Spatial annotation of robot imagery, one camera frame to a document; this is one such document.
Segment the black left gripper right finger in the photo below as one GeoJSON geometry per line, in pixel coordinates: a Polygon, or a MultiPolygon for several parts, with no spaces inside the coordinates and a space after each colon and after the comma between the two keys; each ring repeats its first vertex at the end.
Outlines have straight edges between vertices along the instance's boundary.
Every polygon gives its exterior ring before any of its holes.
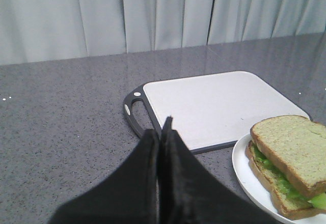
{"type": "Polygon", "coordinates": [[[219,182],[195,158],[168,117],[158,157],[160,223],[276,223],[219,182]]]}

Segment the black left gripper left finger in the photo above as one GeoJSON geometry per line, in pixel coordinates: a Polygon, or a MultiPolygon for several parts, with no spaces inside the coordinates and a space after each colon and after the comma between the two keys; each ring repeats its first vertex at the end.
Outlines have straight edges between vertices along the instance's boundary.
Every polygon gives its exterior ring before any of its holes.
{"type": "Polygon", "coordinates": [[[145,130],[108,178],[60,206],[49,223],[156,223],[158,148],[157,133],[145,130]]]}

